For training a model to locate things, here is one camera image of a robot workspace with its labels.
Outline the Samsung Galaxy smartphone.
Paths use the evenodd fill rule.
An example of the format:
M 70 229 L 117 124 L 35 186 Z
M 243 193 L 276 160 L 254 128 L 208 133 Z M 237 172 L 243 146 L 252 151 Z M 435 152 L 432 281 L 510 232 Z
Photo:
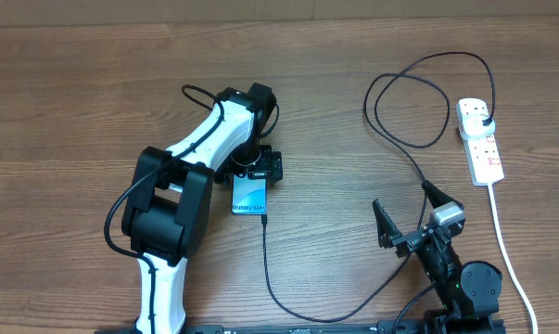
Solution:
M 232 213 L 236 215 L 263 215 L 266 213 L 265 179 L 249 179 L 234 176 L 232 191 Z

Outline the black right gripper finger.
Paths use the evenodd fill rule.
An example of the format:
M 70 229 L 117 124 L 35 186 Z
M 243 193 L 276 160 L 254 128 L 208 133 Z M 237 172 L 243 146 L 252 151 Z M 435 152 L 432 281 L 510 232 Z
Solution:
M 425 180 L 422 183 L 421 187 L 426 193 L 433 209 L 436 209 L 440 206 L 446 205 L 451 202 L 456 202 L 455 199 L 453 199 L 451 196 L 441 191 L 439 188 L 434 186 L 428 180 Z
M 401 232 L 377 199 L 373 201 L 372 206 L 375 213 L 379 246 L 392 248 L 394 246 L 393 240 L 399 238 Z

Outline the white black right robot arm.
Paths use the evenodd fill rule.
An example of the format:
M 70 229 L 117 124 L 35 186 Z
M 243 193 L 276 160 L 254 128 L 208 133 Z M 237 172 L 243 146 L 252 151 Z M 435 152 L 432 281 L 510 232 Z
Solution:
M 451 240 L 464 231 L 463 204 L 428 181 L 422 189 L 433 211 L 426 225 L 408 234 L 400 232 L 377 200 L 373 202 L 379 246 L 394 248 L 400 258 L 416 254 L 430 280 L 395 320 L 380 321 L 378 328 L 389 333 L 504 333 L 503 322 L 493 318 L 500 310 L 502 272 L 484 261 L 461 262 Z M 403 320 L 430 291 L 437 293 L 442 307 L 424 312 L 419 320 Z

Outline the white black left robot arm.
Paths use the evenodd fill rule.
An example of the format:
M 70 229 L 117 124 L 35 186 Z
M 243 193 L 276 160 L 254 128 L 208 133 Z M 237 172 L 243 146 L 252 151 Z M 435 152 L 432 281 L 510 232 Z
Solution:
M 260 143 L 279 116 L 272 88 L 228 87 L 212 101 L 188 137 L 141 152 L 130 187 L 113 205 L 124 209 L 124 253 L 140 265 L 141 311 L 132 333 L 184 331 L 186 265 L 204 237 L 213 186 L 232 187 L 234 213 L 264 215 L 267 188 L 283 178 L 280 152 Z

